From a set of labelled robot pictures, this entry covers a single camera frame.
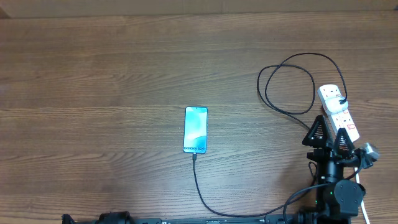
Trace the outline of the blue Galaxy smartphone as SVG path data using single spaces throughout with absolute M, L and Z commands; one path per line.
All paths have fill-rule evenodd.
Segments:
M 188 106 L 185 108 L 183 152 L 205 154 L 208 137 L 208 108 Z

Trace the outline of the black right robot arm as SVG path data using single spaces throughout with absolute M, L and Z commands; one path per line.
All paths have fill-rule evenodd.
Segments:
M 333 139 L 325 117 L 318 115 L 302 144 L 313 148 L 307 159 L 316 165 L 314 184 L 292 194 L 283 206 L 283 223 L 350 223 L 358 216 L 366 189 L 353 178 L 379 159 L 377 149 L 367 143 L 355 148 L 345 128 Z M 315 206 L 303 207 L 292 217 L 287 207 L 299 196 L 316 191 Z

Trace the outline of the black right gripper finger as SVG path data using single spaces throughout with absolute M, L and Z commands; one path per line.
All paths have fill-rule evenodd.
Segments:
M 332 148 L 331 132 L 323 115 L 318 115 L 304 137 L 302 144 L 312 148 Z
M 345 128 L 340 128 L 333 143 L 333 151 L 339 156 L 351 156 L 355 150 L 348 132 Z

